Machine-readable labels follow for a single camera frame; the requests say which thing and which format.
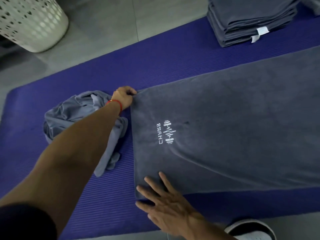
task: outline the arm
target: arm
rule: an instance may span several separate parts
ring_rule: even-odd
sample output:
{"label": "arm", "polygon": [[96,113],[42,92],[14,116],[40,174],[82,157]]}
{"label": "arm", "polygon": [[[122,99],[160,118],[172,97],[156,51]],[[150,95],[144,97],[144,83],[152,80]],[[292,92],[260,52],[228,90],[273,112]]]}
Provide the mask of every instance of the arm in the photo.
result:
{"label": "arm", "polygon": [[190,203],[176,191],[166,176],[160,172],[160,178],[168,192],[161,189],[149,177],[145,181],[158,193],[159,196],[149,192],[141,186],[137,190],[147,199],[154,202],[155,206],[136,202],[136,206],[148,213],[148,218],[162,231],[174,236],[183,236],[187,240],[235,240],[222,229],[207,222]]}
{"label": "arm", "polygon": [[[112,96],[123,109],[132,103],[127,92],[137,93],[126,86]],[[0,200],[0,206],[27,203],[44,210],[55,222],[59,236],[107,147],[119,113],[119,103],[110,102],[60,133],[30,174]]]}

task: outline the white tag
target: white tag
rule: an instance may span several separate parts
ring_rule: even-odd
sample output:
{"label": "white tag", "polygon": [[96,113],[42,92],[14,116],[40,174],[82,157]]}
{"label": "white tag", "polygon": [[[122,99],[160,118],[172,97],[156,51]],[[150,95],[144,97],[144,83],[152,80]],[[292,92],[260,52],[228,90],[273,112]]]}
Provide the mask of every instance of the white tag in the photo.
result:
{"label": "white tag", "polygon": [[258,41],[258,39],[260,39],[260,35],[255,35],[255,36],[251,36],[252,38],[252,41],[251,41],[251,44]]}
{"label": "white tag", "polygon": [[269,30],[268,30],[268,28],[267,28],[266,26],[261,27],[261,28],[257,28],[257,31],[258,31],[258,34],[259,34],[260,36],[269,33]]}

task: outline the embroidered logo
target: embroidered logo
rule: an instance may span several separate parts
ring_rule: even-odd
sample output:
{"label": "embroidered logo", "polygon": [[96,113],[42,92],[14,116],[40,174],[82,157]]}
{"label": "embroidered logo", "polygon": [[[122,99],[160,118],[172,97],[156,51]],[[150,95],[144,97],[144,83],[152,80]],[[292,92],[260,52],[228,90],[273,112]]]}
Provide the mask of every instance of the embroidered logo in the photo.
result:
{"label": "embroidered logo", "polygon": [[158,133],[158,141],[159,144],[163,143],[163,140],[165,140],[165,142],[167,144],[172,144],[174,142],[174,132],[176,132],[175,130],[172,130],[171,128],[171,122],[169,120],[166,120],[163,124],[164,130],[162,132],[161,130],[161,124],[157,124],[157,133]]}

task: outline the white laundry basket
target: white laundry basket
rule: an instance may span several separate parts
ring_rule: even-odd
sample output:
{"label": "white laundry basket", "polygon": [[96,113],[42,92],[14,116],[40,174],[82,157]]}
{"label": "white laundry basket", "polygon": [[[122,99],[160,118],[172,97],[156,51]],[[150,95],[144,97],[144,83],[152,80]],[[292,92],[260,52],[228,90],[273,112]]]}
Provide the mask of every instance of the white laundry basket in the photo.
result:
{"label": "white laundry basket", "polygon": [[56,0],[0,0],[0,35],[30,52],[54,46],[68,24]]}

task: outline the folded towel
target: folded towel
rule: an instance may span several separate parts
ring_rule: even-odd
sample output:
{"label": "folded towel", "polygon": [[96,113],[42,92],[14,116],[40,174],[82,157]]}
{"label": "folded towel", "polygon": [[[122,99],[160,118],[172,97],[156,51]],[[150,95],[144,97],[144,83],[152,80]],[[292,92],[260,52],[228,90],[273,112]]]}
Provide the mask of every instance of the folded towel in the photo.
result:
{"label": "folded towel", "polygon": [[[66,101],[50,109],[44,115],[43,131],[48,143],[69,126],[103,107],[111,96],[101,91],[87,91],[74,95]],[[128,127],[128,119],[118,117],[109,136],[108,146],[102,155],[94,174],[100,177],[105,170],[115,167],[120,154],[114,152],[118,139],[122,138]]]}
{"label": "folded towel", "polygon": [[209,0],[207,17],[222,47],[244,42],[286,26],[296,15],[298,0]]}
{"label": "folded towel", "polygon": [[301,2],[313,9],[315,15],[320,15],[320,0],[301,0]]}
{"label": "folded towel", "polygon": [[135,185],[163,171],[183,194],[320,186],[319,63],[320,46],[138,91]]}

